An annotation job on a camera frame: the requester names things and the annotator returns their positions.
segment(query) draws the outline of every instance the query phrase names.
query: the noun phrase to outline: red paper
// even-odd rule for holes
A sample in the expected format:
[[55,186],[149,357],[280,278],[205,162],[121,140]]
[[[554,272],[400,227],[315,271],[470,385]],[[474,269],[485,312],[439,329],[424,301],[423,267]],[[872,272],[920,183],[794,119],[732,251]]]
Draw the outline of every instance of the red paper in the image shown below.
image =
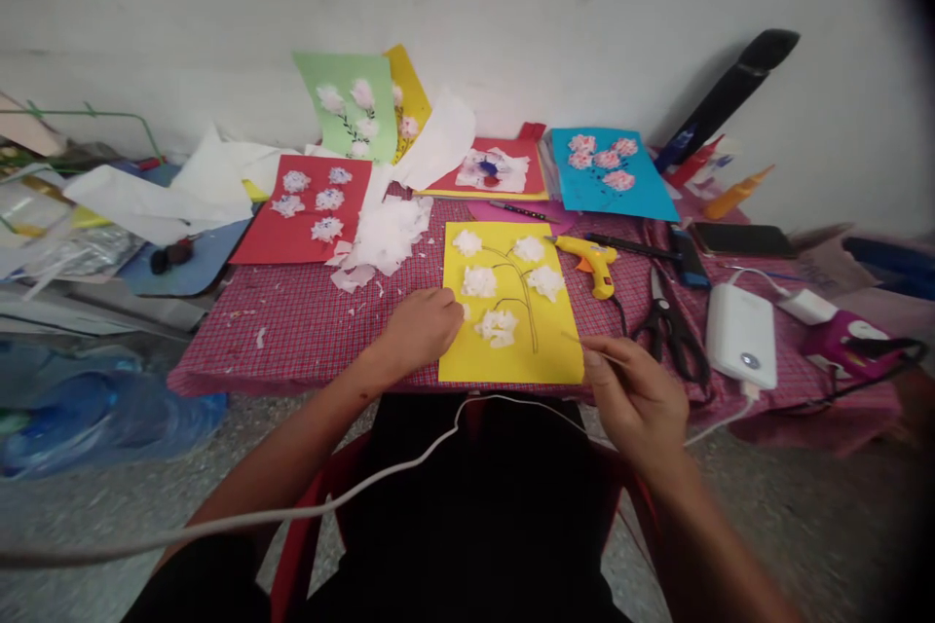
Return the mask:
[[[352,176],[346,185],[332,185],[328,175],[333,167],[342,167]],[[285,263],[313,263],[326,261],[334,256],[338,241],[354,241],[357,220],[363,196],[370,182],[369,161],[350,159],[327,159],[316,156],[280,156],[280,170],[276,176],[276,189],[269,201],[263,205],[246,232],[240,247],[231,258],[234,265],[270,265]],[[282,177],[290,170],[305,173],[312,182],[304,192],[295,193],[305,205],[305,210],[286,219],[274,211],[272,203],[288,195],[282,186]],[[344,203],[330,211],[315,210],[315,195],[326,188],[337,188],[344,193]],[[333,216],[342,221],[341,236],[327,243],[312,239],[312,227],[317,221]]]
[[[499,148],[511,158],[528,158],[529,170],[526,171],[526,187],[523,189],[524,195],[535,195],[545,189],[545,182],[542,179],[542,164],[539,162],[539,146],[532,139],[474,139],[473,148],[475,151],[490,151],[492,148]],[[488,192],[487,190],[478,190],[469,185],[455,185],[458,179],[458,172],[461,170],[459,165],[450,173],[429,185],[426,190],[450,190],[452,192]],[[490,199],[495,200],[503,195],[510,193],[490,192]]]

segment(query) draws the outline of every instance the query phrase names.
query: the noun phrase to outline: blue paper card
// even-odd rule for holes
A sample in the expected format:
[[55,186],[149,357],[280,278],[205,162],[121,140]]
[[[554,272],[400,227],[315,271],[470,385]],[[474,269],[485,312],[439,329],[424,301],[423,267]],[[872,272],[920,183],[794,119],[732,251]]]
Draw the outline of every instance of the blue paper card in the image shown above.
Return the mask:
[[679,221],[639,132],[553,129],[552,152],[566,209]]

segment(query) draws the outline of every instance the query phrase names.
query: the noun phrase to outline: red chair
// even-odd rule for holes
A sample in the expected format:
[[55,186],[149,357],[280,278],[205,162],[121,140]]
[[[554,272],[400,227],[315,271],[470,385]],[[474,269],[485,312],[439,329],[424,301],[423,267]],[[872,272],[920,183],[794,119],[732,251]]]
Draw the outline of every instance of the red chair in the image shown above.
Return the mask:
[[[467,430],[469,435],[476,435],[479,427],[480,404],[467,405]],[[357,438],[342,450],[331,456],[323,470],[296,504],[297,508],[320,506],[328,496],[340,496],[363,477],[359,476],[358,467],[363,449],[370,440],[370,434]],[[650,557],[656,562],[659,543],[659,528],[653,501],[645,485],[636,477],[633,470],[612,450],[594,445],[598,458],[609,484],[615,486],[608,491],[608,498],[602,505],[602,523],[612,524],[617,513],[620,491],[626,489],[633,501],[640,529],[650,548]],[[335,512],[338,529],[342,528],[341,509]],[[271,595],[273,623],[285,623],[309,597],[309,583],[312,581],[312,569],[315,565],[315,551],[318,547],[318,534],[321,529],[321,517],[293,521],[289,526],[285,544],[282,547],[280,563],[276,570]]]

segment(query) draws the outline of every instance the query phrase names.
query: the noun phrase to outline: person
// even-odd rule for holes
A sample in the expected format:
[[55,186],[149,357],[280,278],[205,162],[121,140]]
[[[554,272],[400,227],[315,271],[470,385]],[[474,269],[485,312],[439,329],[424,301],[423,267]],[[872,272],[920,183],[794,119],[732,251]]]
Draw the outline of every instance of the person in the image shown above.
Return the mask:
[[[421,455],[453,426],[466,397],[384,392],[437,360],[463,321],[450,289],[413,292],[382,335],[248,454],[189,524],[294,505],[380,397],[361,478]],[[652,496],[654,563],[672,619],[800,620],[685,451],[682,388],[627,339],[581,342],[601,423]],[[537,401],[582,426],[573,402]],[[600,571],[615,514],[607,495],[616,492],[589,439],[540,407],[501,399],[471,406],[482,407],[476,430],[462,427],[420,466],[341,507],[347,552],[297,620],[629,620]],[[275,530],[170,547],[124,620],[269,620],[255,576]]]

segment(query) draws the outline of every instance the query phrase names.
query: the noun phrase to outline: red checkered tablecloth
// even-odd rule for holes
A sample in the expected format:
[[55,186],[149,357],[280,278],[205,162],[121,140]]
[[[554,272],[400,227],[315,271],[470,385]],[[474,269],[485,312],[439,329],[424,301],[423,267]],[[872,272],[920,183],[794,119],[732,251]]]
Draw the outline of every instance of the red checkered tablecloth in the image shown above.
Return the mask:
[[[683,216],[695,216],[696,202],[681,201]],[[464,202],[436,200],[429,230],[416,244],[414,254],[392,277],[377,273],[354,294],[342,292],[329,279],[335,269],[321,264],[289,266],[245,266],[214,305],[195,340],[168,378],[168,385],[184,395],[214,392],[245,394],[298,394],[326,385],[383,330],[395,306],[412,290],[440,286],[444,256],[445,223],[469,221]],[[641,240],[668,248],[668,235],[661,222],[602,214],[583,214],[567,236],[585,233]],[[560,252],[572,309],[582,335],[620,334],[619,315],[610,302],[591,296],[590,274],[575,270],[576,256]],[[746,259],[743,265],[761,270],[794,274],[785,261]],[[649,310],[650,269],[656,265],[672,275],[667,264],[639,255],[621,253],[611,266],[617,296],[626,312],[630,331]],[[712,282],[723,282],[733,273],[705,261]],[[790,290],[803,283],[779,280]],[[744,275],[740,286],[767,299],[775,293],[759,275]],[[685,315],[692,331],[704,338],[707,293],[689,290],[678,283],[668,293]],[[263,347],[257,345],[261,329]],[[776,312],[779,386],[754,405],[748,418],[732,425],[737,435],[755,442],[808,445],[847,452],[866,442],[899,414],[891,385],[856,392],[838,402],[831,411],[813,418],[785,418],[764,414],[768,409],[791,406],[827,391],[824,375],[797,351],[805,327],[783,311]],[[671,370],[666,358],[665,364]],[[740,411],[745,399],[737,383],[712,373],[713,400],[692,412],[692,423],[710,424]],[[437,380],[437,364],[407,378],[396,391],[465,391],[500,389],[573,396],[589,400],[589,389],[569,385],[454,384]],[[700,401],[696,385],[687,385],[689,397]]]

